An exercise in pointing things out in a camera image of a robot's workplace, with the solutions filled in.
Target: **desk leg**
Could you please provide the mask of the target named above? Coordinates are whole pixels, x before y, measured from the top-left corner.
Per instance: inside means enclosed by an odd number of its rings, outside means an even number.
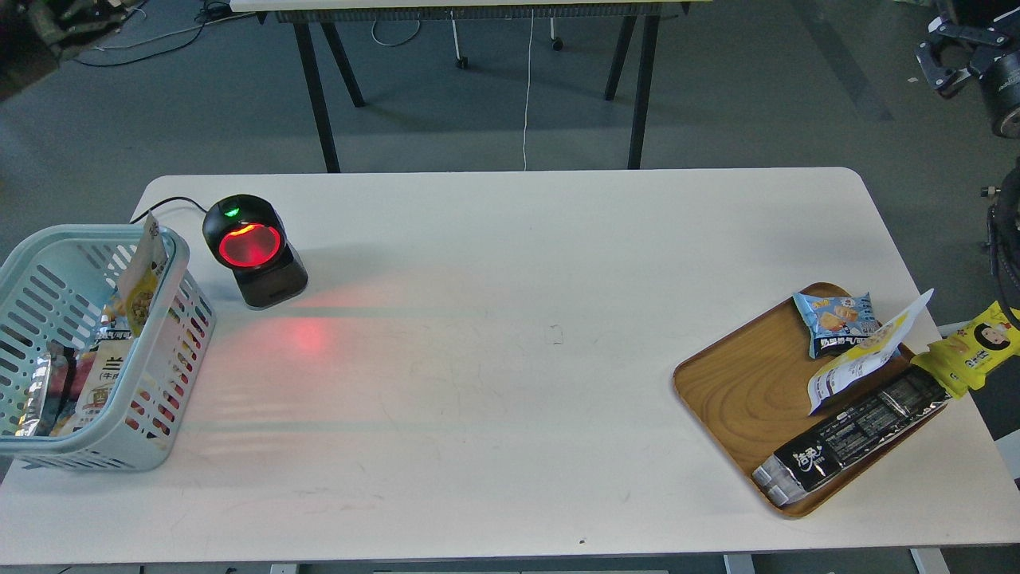
[[[623,23],[620,24],[620,35],[616,39],[616,51],[613,52],[613,65],[609,67],[609,80],[606,82],[606,101],[612,101],[616,97],[616,87],[620,83],[620,72],[623,71],[623,60],[627,57],[627,48],[630,46],[630,37],[634,33],[634,22],[638,16],[623,16]]]
[[[655,66],[655,43],[659,37],[659,16],[645,16],[641,41],[641,63],[638,67],[638,94],[634,97],[634,117],[630,124],[630,156],[627,169],[641,168],[641,152],[645,147],[645,123],[648,119],[648,99],[652,91],[652,68]]]
[[[749,554],[722,555],[726,574],[755,574],[755,563]]]
[[[320,22],[325,41],[333,51],[333,59],[337,60],[337,67],[340,74],[344,76],[344,84],[347,85],[347,93],[351,95],[351,102],[354,107],[364,107],[365,99],[361,97],[361,88],[358,88],[358,81],[354,77],[354,70],[351,69],[351,60],[347,59],[347,52],[340,42],[340,33],[337,32],[337,24],[332,21]]]
[[[950,574],[942,552],[938,549],[911,549],[910,556],[914,557],[918,574]]]
[[[322,93],[322,79],[318,74],[318,63],[315,61],[315,47],[312,46],[312,35],[308,32],[308,24],[295,23],[294,36],[298,40],[298,52],[301,54],[301,67],[305,71],[305,83],[308,85],[308,97],[312,100],[312,113],[315,115],[315,127],[319,134],[319,145],[322,146],[325,170],[330,173],[339,173],[340,160],[337,159],[337,144],[333,141],[329,111],[325,107],[325,95]]]

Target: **light blue basket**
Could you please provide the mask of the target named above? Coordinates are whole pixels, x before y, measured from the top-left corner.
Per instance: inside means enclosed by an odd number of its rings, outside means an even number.
[[[106,408],[64,437],[13,436],[48,342],[91,347],[142,225],[56,225],[0,266],[0,456],[72,470],[148,470],[169,455],[209,337],[212,308],[188,272],[188,244],[161,228],[166,270]]]

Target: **wood grain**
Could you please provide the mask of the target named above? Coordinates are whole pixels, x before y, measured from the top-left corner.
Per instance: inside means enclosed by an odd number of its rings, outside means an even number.
[[[819,298],[848,297],[846,291],[831,282],[814,282],[801,293]],[[776,449],[906,370],[913,357],[910,350],[901,346],[900,357],[839,394],[836,401],[815,415],[808,416],[811,411],[808,381],[833,359],[808,357],[809,341],[807,327],[789,299],[684,361],[673,373],[673,385],[680,400],[759,493],[751,473]],[[774,507],[771,502],[769,505],[790,518],[809,514],[908,434],[799,503],[782,508]],[[762,498],[768,501],[763,493]]]

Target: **white table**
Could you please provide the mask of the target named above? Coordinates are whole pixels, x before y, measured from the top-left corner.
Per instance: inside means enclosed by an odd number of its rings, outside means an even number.
[[[351,103],[363,107],[365,99],[361,95],[354,70],[341,42],[334,21],[344,19],[447,19],[453,22],[453,40],[456,46],[457,65],[467,66],[467,59],[461,56],[457,40],[457,19],[464,18],[509,18],[509,17],[556,17],[556,16],[623,16],[620,25],[613,61],[609,69],[609,80],[603,95],[606,100],[616,97],[623,62],[626,59],[630,38],[638,15],[645,16],[642,32],[641,56],[638,67],[638,86],[634,93],[634,111],[630,123],[630,150],[627,168],[641,167],[645,146],[645,126],[648,119],[648,104],[651,96],[652,73],[655,65],[655,50],[659,34],[659,18],[670,13],[676,5],[686,12],[692,2],[670,2],[668,0],[231,0],[235,12],[274,11],[282,22],[294,24],[295,39],[301,56],[301,66],[308,88],[315,127],[326,171],[340,172],[340,160],[334,141],[329,111],[326,106],[318,62],[308,29],[310,22],[318,22],[337,62]]]
[[[880,319],[917,296],[853,171],[189,175],[140,205],[236,193],[275,205],[307,292],[249,311],[202,214],[160,208],[219,318],[176,446],[148,473],[13,468],[0,564],[1020,541],[970,400],[786,520],[673,393],[812,281],[870,291]],[[908,345],[936,338],[925,314]]]

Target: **floor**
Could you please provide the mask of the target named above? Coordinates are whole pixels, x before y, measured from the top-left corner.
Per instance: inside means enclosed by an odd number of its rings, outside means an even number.
[[[192,24],[197,0],[153,0],[105,45]],[[993,299],[981,252],[985,200],[1016,142],[994,138],[976,86],[944,101],[914,59],[930,8],[891,0],[696,4],[664,20],[643,166],[845,165],[861,174],[936,323],[966,321]],[[449,22],[424,21],[384,47],[371,22],[340,24],[369,105],[355,109],[317,29],[324,88],[346,171],[615,169],[626,164],[638,40],[616,101],[601,93],[619,20],[468,20],[454,61]],[[378,22],[396,43],[413,22]],[[640,37],[639,25],[636,37]],[[115,62],[173,47],[92,51]],[[525,109],[526,144],[525,144]],[[120,222],[145,186],[171,173],[321,171],[294,35],[271,17],[207,27],[172,54],[108,68],[67,63],[0,104],[0,256],[58,222]],[[852,224],[835,221],[834,224]],[[1020,427],[1020,368],[974,394],[993,438]],[[1020,571],[1020,549],[947,549],[953,574]],[[757,556],[759,573],[915,572],[906,549]],[[267,565],[153,565],[147,572],[240,574]],[[723,572],[721,557],[613,563],[314,565],[303,572],[668,570]],[[56,574],[0,568],[0,574]],[[70,572],[135,572],[76,567]]]

